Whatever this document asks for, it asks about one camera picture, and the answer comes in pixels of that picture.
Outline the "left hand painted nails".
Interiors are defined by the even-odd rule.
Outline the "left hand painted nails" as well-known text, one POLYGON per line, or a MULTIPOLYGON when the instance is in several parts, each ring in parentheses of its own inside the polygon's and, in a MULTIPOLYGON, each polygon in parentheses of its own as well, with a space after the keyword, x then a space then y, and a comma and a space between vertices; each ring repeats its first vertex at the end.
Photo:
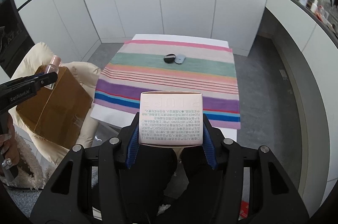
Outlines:
POLYGON ((15 166, 19 162, 19 152, 17 147, 17 141, 15 139, 15 128, 13 126, 13 118, 8 115, 7 119, 8 133, 1 135, 1 155, 5 160, 1 162, 1 176, 3 174, 3 168, 8 169, 15 166))

